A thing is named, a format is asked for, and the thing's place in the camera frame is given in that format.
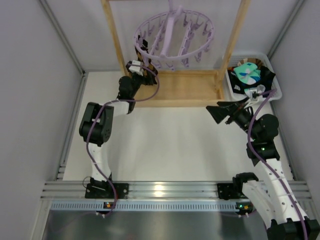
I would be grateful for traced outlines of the black patterned sock back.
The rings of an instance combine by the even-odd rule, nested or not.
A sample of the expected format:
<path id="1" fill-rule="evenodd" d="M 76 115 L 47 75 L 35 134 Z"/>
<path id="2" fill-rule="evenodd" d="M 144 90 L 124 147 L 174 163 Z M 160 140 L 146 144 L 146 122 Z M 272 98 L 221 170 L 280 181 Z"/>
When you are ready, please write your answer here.
<path id="1" fill-rule="evenodd" d="M 246 84 L 240 81 L 233 71 L 228 71 L 228 77 L 232 91 L 236 94 L 244 95 Z"/>

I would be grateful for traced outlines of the black patterned sock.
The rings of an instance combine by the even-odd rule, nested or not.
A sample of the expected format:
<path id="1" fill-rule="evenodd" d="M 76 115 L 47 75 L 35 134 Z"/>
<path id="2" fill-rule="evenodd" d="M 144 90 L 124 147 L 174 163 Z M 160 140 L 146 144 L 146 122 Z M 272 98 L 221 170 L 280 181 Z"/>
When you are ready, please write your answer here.
<path id="1" fill-rule="evenodd" d="M 259 70 L 260 81 L 258 82 L 258 85 L 263 85 L 265 87 L 265 91 L 270 91 L 276 74 L 265 66 L 261 66 Z"/>
<path id="2" fill-rule="evenodd" d="M 246 84 L 240 81 L 233 71 L 228 71 L 228 77 L 232 91 L 236 94 L 244 95 Z"/>

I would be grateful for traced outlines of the mint green sock back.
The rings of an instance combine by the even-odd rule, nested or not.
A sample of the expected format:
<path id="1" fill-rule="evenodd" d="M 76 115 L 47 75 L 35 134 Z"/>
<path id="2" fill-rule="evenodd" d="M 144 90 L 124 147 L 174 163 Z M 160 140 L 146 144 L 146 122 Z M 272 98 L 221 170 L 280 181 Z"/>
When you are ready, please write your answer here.
<path id="1" fill-rule="evenodd" d="M 236 77 L 246 85 L 256 84 L 261 80 L 261 71 L 252 62 L 246 62 L 233 69 Z"/>

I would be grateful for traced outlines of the brown argyle sock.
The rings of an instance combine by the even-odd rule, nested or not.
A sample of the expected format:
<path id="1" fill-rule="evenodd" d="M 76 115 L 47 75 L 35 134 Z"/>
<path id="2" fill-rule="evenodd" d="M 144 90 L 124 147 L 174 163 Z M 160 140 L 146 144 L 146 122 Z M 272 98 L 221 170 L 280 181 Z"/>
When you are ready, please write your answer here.
<path id="1" fill-rule="evenodd" d="M 140 43 L 141 50 L 145 51 L 146 53 L 149 53 L 148 42 L 142 38 L 139 38 L 138 40 L 140 41 L 139 43 Z M 147 59 L 142 55 L 142 53 L 137 48 L 135 48 L 135 52 L 137 55 L 137 60 L 142 62 L 144 67 L 147 67 L 150 70 L 154 70 L 154 66 L 151 64 L 150 59 L 148 59 L 148 62 L 147 62 Z"/>

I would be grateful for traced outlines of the black patterned sock front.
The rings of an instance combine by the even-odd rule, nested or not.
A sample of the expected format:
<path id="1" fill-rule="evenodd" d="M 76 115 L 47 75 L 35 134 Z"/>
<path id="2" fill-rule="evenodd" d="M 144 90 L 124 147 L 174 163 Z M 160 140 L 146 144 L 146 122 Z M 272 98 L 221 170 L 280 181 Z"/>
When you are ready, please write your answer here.
<path id="1" fill-rule="evenodd" d="M 258 82 L 258 85 L 263 85 L 265 87 L 265 91 L 270 91 L 276 74 L 265 66 L 261 66 L 259 70 L 260 81 Z"/>

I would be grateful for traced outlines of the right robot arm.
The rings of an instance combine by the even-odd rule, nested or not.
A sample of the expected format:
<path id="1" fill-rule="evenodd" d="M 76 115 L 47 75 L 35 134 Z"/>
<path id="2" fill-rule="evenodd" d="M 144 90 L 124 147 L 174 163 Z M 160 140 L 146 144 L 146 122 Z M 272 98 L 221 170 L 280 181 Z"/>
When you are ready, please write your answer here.
<path id="1" fill-rule="evenodd" d="M 240 196 L 247 197 L 260 215 L 270 240 L 315 240 L 320 224 L 311 219 L 298 203 L 283 172 L 280 155 L 274 143 L 279 134 L 275 115 L 257 118 L 249 99 L 221 101 L 206 110 L 217 124 L 237 124 L 247 136 L 246 152 L 254 171 L 238 173 L 232 183 Z"/>

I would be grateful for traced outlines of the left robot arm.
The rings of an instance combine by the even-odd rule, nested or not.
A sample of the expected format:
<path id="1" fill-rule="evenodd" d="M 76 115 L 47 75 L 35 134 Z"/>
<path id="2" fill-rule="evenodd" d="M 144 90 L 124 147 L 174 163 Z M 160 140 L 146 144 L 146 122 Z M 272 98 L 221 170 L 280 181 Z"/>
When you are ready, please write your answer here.
<path id="1" fill-rule="evenodd" d="M 111 193 L 116 197 L 116 186 L 112 181 L 112 170 L 109 166 L 104 147 L 111 138 L 113 122 L 116 117 L 130 114 L 137 102 L 144 102 L 155 97 L 159 91 L 158 71 L 154 68 L 130 64 L 129 76 L 122 76 L 118 81 L 116 99 L 101 105 L 89 102 L 85 108 L 79 135 L 85 142 L 87 154 L 92 164 L 90 184 L 87 189 L 97 189 L 103 193 Z M 135 99 L 135 96 L 144 86 L 156 85 L 155 92 L 146 98 Z"/>

